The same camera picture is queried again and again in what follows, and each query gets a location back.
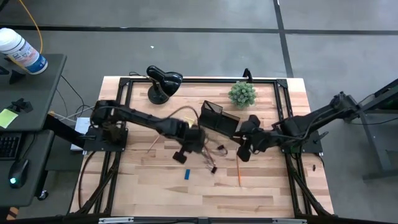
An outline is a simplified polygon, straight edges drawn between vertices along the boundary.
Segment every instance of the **gray floor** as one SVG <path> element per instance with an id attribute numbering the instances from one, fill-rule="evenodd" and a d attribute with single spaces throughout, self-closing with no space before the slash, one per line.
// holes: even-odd
<path id="1" fill-rule="evenodd" d="M 286 29 L 398 30 L 395 0 L 279 0 Z M 26 1 L 40 25 L 120 27 L 270 28 L 272 0 L 38 0 Z M 17 1 L 0 22 L 31 21 Z M 37 33 L 20 31 L 39 46 Z M 278 34 L 155 32 L 43 32 L 44 52 L 68 55 L 64 76 L 95 103 L 102 77 L 144 73 L 148 65 L 186 76 L 286 77 Z M 397 78 L 398 35 L 287 35 L 294 77 L 304 78 L 313 110 L 345 91 L 358 101 Z M 81 104 L 64 82 L 58 89 L 68 109 Z M 64 113 L 59 96 L 52 109 Z M 398 178 L 363 182 L 377 170 L 362 126 L 335 121 L 322 131 L 326 176 L 335 213 L 341 217 L 396 222 Z M 22 208 L 19 217 L 65 214 L 76 174 L 54 173 L 45 202 Z"/>

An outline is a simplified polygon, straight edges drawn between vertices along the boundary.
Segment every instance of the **green plant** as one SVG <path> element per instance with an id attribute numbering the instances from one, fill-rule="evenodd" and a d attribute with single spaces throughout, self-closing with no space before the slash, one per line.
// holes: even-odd
<path id="1" fill-rule="evenodd" d="M 253 84 L 239 81 L 232 86 L 228 96 L 232 103 L 235 104 L 239 109 L 253 105 L 254 99 L 256 98 Z"/>

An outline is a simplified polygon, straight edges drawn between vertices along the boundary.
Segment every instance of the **desk lamp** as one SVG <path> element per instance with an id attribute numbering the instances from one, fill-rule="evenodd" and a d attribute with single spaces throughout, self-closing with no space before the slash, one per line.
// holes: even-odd
<path id="1" fill-rule="evenodd" d="M 148 90 L 149 101 L 161 105 L 180 88 L 182 75 L 177 72 L 163 72 L 156 66 L 147 68 L 147 75 L 152 80 L 152 86 Z"/>

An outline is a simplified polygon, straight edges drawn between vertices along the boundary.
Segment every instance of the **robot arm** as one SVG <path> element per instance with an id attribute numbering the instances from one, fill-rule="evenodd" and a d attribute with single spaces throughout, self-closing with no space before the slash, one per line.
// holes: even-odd
<path id="1" fill-rule="evenodd" d="M 205 142 L 204 130 L 198 126 L 189 127 L 188 123 L 177 118 L 158 118 L 128 106 L 121 105 L 114 100 L 99 100 L 91 114 L 91 124 L 98 125 L 105 130 L 105 141 L 114 143 L 119 138 L 117 123 L 127 121 L 156 130 L 159 134 L 178 141 L 182 150 L 176 152 L 174 159 L 184 163 L 184 152 L 201 153 Z"/>
<path id="2" fill-rule="evenodd" d="M 241 145 L 239 158 L 247 162 L 251 153 L 265 152 L 273 146 L 295 147 L 302 145 L 317 129 L 335 119 L 350 119 L 357 116 L 358 104 L 343 92 L 334 96 L 330 103 L 305 116 L 293 116 L 272 125 L 272 130 L 260 128 L 255 115 L 241 125 L 233 140 Z"/>

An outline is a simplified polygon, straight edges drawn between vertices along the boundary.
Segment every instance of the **lamp base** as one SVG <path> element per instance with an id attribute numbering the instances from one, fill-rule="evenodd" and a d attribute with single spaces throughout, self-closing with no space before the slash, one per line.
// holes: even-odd
<path id="1" fill-rule="evenodd" d="M 154 86 L 151 86 L 148 90 L 148 99 L 151 103 L 161 105 L 169 100 L 169 97 L 164 95 L 159 90 L 155 90 Z"/>

